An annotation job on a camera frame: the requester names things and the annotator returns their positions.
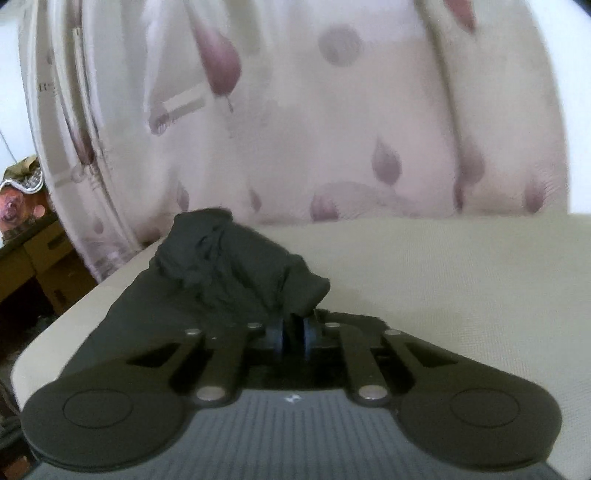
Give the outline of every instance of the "black cloth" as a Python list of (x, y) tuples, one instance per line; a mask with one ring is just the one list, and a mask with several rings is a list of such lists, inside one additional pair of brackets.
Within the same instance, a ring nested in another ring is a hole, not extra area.
[(72, 374), (179, 338), (306, 317), (330, 290), (299, 255), (222, 209), (182, 213), (150, 266), (122, 293), (66, 365)]

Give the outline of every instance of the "beige cushion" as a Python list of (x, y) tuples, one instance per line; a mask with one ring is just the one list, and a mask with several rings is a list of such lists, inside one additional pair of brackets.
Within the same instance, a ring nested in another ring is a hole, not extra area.
[[(322, 306), (395, 328), (537, 382), (563, 428), (550, 465), (591, 477), (591, 219), (374, 219), (265, 228), (331, 279)], [(12, 376), (19, 404), (54, 380), (155, 246), (37, 338)]]

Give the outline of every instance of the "metal screw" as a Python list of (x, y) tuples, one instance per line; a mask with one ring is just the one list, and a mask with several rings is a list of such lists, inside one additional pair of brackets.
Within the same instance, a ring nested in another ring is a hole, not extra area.
[(201, 387), (197, 390), (197, 398), (202, 401), (218, 401), (226, 396), (222, 387)]
[(381, 385), (365, 385), (358, 393), (364, 400), (382, 400), (388, 396), (388, 390)]

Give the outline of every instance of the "circular pad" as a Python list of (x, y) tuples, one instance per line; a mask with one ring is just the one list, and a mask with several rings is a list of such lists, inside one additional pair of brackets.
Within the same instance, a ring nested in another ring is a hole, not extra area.
[(87, 429), (105, 429), (124, 421), (134, 404), (123, 392), (89, 390), (66, 401), (64, 416), (74, 425)]
[(545, 390), (472, 362), (425, 369), (402, 398), (398, 419), (418, 447), (481, 471), (546, 458), (561, 426), (560, 409)]
[(151, 370), (96, 368), (47, 385), (22, 412), (27, 442), (43, 461), (74, 471), (147, 460), (176, 438), (186, 417), (182, 398)]
[(452, 398), (454, 415), (475, 427), (502, 427), (519, 415), (519, 404), (508, 393), (486, 388), (474, 388)]

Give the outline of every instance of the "white wall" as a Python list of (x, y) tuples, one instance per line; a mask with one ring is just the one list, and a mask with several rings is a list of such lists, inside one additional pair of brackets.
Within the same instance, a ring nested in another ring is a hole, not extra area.
[[(12, 0), (0, 9), (0, 131), (17, 161), (35, 153), (18, 52), (22, 3)], [(6, 166), (12, 163), (12, 157), (0, 139), (0, 177)]]

